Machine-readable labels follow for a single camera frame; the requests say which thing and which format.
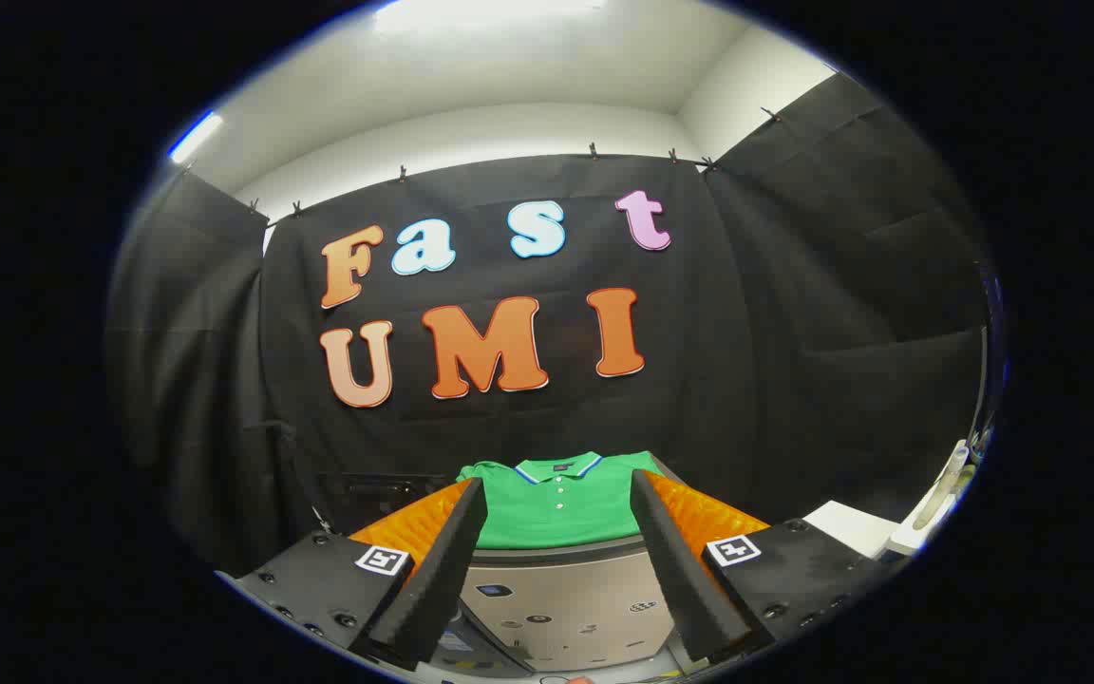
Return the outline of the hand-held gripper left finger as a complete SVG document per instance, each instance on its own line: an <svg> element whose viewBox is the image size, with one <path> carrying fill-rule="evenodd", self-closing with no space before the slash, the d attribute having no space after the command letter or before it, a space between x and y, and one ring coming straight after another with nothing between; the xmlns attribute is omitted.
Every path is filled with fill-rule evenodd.
<svg viewBox="0 0 1094 684"><path fill-rule="evenodd" d="M248 573L217 578L331 654L414 671L459 610L486 517L482 482L465 478L360 531L321 529Z"/></svg>

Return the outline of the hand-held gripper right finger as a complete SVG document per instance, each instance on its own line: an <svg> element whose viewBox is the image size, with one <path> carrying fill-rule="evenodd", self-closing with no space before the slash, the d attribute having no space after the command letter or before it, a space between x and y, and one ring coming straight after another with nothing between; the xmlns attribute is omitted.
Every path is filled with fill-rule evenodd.
<svg viewBox="0 0 1094 684"><path fill-rule="evenodd" d="M630 506L683 648L712 665L816 631L893 575L805 520L768 525L647 469Z"/></svg>

